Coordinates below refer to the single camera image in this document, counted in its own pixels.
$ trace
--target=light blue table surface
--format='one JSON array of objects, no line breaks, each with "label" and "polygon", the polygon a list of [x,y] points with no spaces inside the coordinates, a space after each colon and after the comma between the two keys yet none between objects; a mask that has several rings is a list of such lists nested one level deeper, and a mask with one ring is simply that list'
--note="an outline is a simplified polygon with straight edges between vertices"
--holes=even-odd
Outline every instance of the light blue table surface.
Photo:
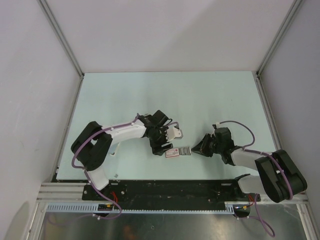
[{"label": "light blue table surface", "polygon": [[[172,141],[175,148],[193,147],[206,133],[213,132],[212,124],[236,120],[254,132],[252,149],[275,150],[250,71],[86,73],[57,179],[86,179],[81,170],[72,168],[70,147],[89,122],[117,125],[132,121],[137,113],[154,114],[157,110],[180,124],[184,137]],[[252,141],[245,128],[224,125],[230,128],[236,145]],[[121,142],[116,155],[107,156],[103,168],[110,179],[127,180],[214,180],[258,174],[245,167],[225,165],[219,155],[155,156],[147,138]]]}]

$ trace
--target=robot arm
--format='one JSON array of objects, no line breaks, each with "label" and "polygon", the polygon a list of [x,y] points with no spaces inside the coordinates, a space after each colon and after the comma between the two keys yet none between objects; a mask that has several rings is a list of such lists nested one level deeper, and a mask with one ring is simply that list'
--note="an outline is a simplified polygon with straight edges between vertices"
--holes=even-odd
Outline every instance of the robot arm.
[{"label": "robot arm", "polygon": [[133,122],[124,123],[114,127],[103,128],[97,122],[90,122],[71,146],[74,154],[81,148],[77,159],[83,164],[94,186],[101,190],[109,184],[102,164],[105,161],[109,148],[122,141],[137,138],[149,138],[152,153],[161,156],[165,151],[173,148],[169,143],[173,139],[183,137],[179,125],[169,127],[165,125],[168,117],[158,110],[154,115],[137,115]]},{"label": "robot arm", "polygon": [[[215,125],[213,127],[214,133],[207,133],[202,141],[192,148],[194,153],[206,157],[219,154],[225,164],[257,170],[259,176],[244,175],[237,178],[241,190],[246,194],[267,194],[276,203],[289,199],[290,191],[287,183],[271,158],[257,151],[243,150],[241,146],[236,146],[227,127],[217,128]],[[281,149],[269,155],[283,170],[292,189],[292,195],[307,189],[305,178],[286,151]]]}]

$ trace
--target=red wire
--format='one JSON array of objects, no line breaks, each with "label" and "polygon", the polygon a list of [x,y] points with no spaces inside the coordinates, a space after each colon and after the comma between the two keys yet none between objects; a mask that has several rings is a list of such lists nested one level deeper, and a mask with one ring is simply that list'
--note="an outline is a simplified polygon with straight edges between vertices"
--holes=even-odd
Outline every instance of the red wire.
[{"label": "red wire", "polygon": [[251,207],[253,204],[255,204],[255,201],[250,194],[248,196],[249,196],[249,202],[250,202],[250,207]]},{"label": "red wire", "polygon": [[113,200],[117,203],[118,202],[118,198],[117,195],[114,191],[111,192],[112,196],[113,196]]}]

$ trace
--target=black mounting plate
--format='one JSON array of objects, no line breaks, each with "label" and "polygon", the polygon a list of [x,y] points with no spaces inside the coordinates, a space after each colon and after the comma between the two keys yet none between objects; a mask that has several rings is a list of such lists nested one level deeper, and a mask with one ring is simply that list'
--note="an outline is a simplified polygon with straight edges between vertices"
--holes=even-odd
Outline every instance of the black mounting plate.
[{"label": "black mounting plate", "polygon": [[[214,211],[225,210],[225,202],[248,201],[236,179],[110,180],[101,193],[113,200],[111,192],[125,210]],[[106,201],[89,184],[82,200]]]}]

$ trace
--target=white wall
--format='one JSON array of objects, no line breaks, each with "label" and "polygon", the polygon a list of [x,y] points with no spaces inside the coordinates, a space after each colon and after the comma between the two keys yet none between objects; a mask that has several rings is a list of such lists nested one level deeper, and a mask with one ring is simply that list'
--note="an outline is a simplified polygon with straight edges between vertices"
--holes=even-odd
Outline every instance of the white wall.
[{"label": "white wall", "polygon": [[262,74],[283,147],[320,224],[320,1],[307,0]]},{"label": "white wall", "polygon": [[87,72],[255,71],[293,0],[48,0]]},{"label": "white wall", "polygon": [[23,231],[79,82],[36,0],[0,2],[0,240]]}]

